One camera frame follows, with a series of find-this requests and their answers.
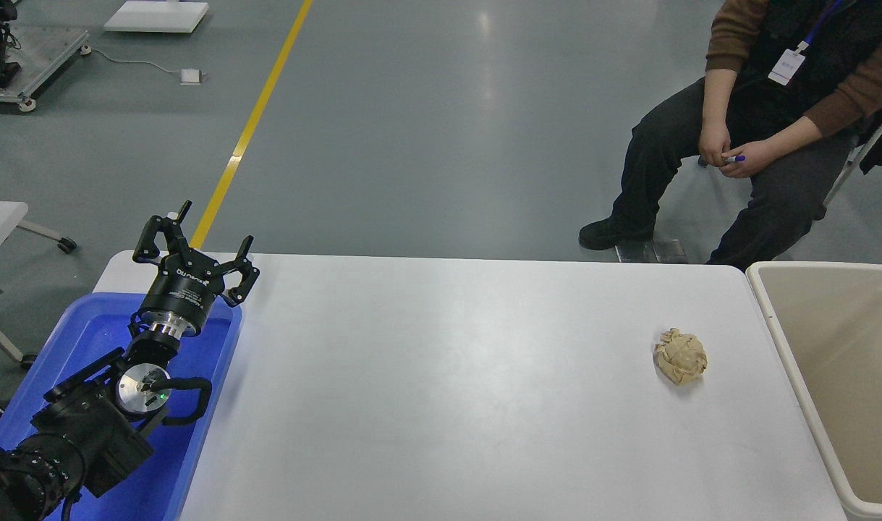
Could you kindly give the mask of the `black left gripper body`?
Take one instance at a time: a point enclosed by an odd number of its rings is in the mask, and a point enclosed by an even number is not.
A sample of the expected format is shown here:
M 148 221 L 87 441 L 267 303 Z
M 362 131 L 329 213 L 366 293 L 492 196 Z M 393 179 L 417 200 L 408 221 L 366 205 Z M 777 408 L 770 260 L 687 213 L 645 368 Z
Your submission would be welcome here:
M 193 274 L 186 265 L 163 261 L 137 314 L 147 323 L 175 317 L 186 323 L 184 333 L 200 334 L 224 288 L 222 276 L 206 276 L 205 270 L 199 269 Z

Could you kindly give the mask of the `person's right hand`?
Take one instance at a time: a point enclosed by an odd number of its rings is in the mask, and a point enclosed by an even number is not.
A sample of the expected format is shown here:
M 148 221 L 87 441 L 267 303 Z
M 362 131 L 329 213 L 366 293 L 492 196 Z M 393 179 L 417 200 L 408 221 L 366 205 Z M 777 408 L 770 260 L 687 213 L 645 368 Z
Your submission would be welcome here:
M 705 164 L 726 167 L 726 153 L 731 149 L 731 133 L 725 121 L 704 118 L 698 141 L 699 156 Z

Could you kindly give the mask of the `person's left hand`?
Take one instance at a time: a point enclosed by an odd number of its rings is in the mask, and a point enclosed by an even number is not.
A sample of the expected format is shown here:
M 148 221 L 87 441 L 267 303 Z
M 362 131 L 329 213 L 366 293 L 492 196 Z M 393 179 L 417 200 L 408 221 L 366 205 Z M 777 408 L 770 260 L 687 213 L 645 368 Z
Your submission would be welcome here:
M 777 158 L 771 140 L 755 140 L 736 146 L 726 153 L 727 166 L 718 170 L 729 178 L 744 179 L 755 176 Z

